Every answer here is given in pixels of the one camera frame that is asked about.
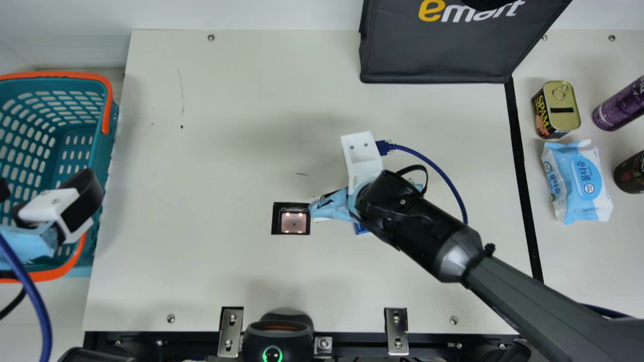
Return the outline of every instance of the emart logo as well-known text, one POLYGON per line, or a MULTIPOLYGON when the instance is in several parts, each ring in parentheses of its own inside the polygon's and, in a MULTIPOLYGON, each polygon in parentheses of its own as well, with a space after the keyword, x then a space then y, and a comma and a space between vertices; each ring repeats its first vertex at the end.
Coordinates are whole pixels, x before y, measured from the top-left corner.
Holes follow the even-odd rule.
POLYGON ((477 12, 476 10, 465 5, 449 5, 446 6, 444 0, 423 0, 421 4, 421 9, 418 11, 418 18, 422 21, 440 21, 442 23, 447 23, 450 21, 453 23, 459 23, 465 15, 465 22, 469 23, 470 21, 481 21, 490 18, 496 18, 503 15, 505 16, 515 16, 516 10, 519 6, 525 4, 524 0, 517 0, 514 3, 507 4, 503 7, 500 7, 496 10, 490 10, 487 12, 477 12))

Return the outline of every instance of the white table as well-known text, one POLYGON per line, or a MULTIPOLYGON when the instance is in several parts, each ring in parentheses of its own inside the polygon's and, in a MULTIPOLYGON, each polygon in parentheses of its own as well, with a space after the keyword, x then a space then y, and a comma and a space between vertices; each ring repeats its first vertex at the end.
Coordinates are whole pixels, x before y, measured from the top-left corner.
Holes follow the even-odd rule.
POLYGON ((526 158, 526 175, 545 283, 580 303, 644 318, 644 198, 619 190, 612 172, 644 149, 644 119, 614 132, 603 131, 592 110, 644 73, 644 32, 552 31, 514 73, 526 158), (616 36, 609 41, 609 34, 616 36), (614 210, 607 223, 565 226, 554 217, 541 165, 544 141, 535 132, 530 98, 546 81, 569 81, 582 118, 581 128, 560 142, 592 139, 614 210))
MULTIPOLYGON (((356 32, 207 34, 132 34, 84 330, 214 331, 244 306, 245 325, 292 307, 316 330, 383 332, 383 308, 407 307, 413 333, 515 333, 349 223, 270 235, 272 203, 345 186, 339 138, 370 130, 441 165, 484 242, 530 273, 503 85, 362 84, 356 32)), ((435 173, 427 197, 460 215, 435 173)))

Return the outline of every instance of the tin can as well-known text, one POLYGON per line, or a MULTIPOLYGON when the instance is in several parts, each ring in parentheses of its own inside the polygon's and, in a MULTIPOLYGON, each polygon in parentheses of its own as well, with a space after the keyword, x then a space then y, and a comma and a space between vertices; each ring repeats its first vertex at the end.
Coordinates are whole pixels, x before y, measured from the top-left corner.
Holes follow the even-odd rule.
POLYGON ((644 115, 644 75, 592 111, 592 120, 604 131, 614 131, 644 115))
POLYGON ((617 166, 613 179, 615 184, 626 193, 644 193, 644 151, 617 166))
POLYGON ((551 81, 532 97, 536 132, 543 139, 562 138, 582 124, 570 83, 551 81))

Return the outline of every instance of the wet wipes package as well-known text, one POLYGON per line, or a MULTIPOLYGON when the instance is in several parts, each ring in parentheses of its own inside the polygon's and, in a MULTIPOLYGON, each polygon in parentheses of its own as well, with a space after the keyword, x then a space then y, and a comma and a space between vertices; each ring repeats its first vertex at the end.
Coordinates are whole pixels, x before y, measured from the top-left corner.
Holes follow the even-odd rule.
POLYGON ((541 160, 557 219, 565 225, 577 220, 609 220, 612 201, 601 177, 599 151, 591 140, 546 142, 541 160))

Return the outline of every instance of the black shopping bag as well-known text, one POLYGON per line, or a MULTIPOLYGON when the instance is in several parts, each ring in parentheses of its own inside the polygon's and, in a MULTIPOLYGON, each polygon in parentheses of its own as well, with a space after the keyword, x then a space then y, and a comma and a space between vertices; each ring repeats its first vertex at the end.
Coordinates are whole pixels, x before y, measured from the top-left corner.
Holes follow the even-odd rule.
POLYGON ((570 2, 517 0, 476 11, 460 0, 365 0, 360 79, 506 82, 570 2))

